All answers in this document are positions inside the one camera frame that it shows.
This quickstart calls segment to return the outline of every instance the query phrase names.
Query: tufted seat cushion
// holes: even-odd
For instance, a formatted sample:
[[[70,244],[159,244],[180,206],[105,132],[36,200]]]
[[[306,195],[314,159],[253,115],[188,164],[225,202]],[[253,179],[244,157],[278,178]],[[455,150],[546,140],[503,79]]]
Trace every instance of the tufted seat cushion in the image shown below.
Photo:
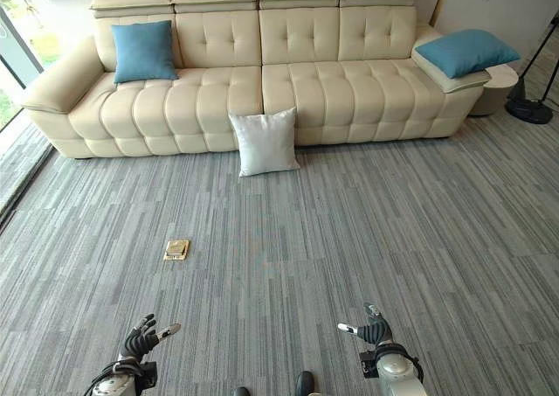
[[[177,75],[178,80],[115,85],[114,73],[105,73],[68,115],[69,126],[57,129],[53,143],[64,145],[65,154],[75,149],[76,156],[237,149],[227,115],[263,112],[260,67],[191,68]]]
[[[263,66],[267,114],[297,107],[298,145],[448,136],[478,89],[444,94],[411,59]]]

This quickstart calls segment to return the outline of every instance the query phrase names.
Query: throw pillow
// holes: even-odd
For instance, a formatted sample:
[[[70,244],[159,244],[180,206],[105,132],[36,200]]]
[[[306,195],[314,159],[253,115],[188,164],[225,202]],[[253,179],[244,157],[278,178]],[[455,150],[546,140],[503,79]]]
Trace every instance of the throw pillow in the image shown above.
[[[517,51],[488,31],[457,31],[416,47],[449,79],[520,59]]]
[[[241,155],[239,176],[299,169],[295,160],[295,108],[275,115],[236,116],[229,119]]]
[[[113,26],[116,45],[115,83],[134,80],[176,80],[171,21]]]

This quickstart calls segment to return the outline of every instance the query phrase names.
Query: brass floor outlet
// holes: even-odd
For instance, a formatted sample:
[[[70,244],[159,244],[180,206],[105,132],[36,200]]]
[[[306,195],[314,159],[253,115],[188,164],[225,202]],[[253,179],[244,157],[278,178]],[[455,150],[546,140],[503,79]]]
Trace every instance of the brass floor outlet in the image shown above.
[[[167,243],[164,261],[184,261],[189,252],[190,240],[172,240]]]

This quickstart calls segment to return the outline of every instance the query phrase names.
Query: sofa armrest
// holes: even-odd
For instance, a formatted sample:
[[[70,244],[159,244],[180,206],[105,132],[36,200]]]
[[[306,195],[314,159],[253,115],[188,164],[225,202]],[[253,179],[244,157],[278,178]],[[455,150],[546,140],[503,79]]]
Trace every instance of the sofa armrest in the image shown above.
[[[457,77],[456,79],[449,79],[438,67],[434,66],[416,51],[416,46],[431,42],[443,35],[427,24],[418,26],[417,34],[418,38],[411,49],[411,58],[433,81],[435,81],[435,83],[437,83],[444,93],[456,92],[463,88],[481,86],[491,79],[491,76],[485,70],[469,73],[462,77]]]
[[[86,38],[25,89],[21,106],[67,114],[104,71],[93,37]]]

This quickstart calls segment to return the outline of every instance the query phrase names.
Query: sofa backrest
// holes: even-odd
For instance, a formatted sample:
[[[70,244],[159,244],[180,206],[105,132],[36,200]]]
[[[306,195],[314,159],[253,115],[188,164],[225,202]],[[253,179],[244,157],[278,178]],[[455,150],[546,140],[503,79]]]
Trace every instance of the sofa backrest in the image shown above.
[[[416,39],[414,0],[340,0],[338,59],[409,58]]]
[[[338,0],[259,0],[262,62],[336,61]]]
[[[256,1],[173,0],[183,66],[261,66]]]
[[[94,38],[100,61],[107,71],[116,69],[114,46],[114,24],[134,24],[170,20],[173,35],[173,64],[183,67],[178,36],[176,15],[172,0],[93,0],[91,8],[94,19]]]
[[[111,26],[170,20],[177,68],[404,59],[414,0],[93,0],[95,43],[116,68]]]

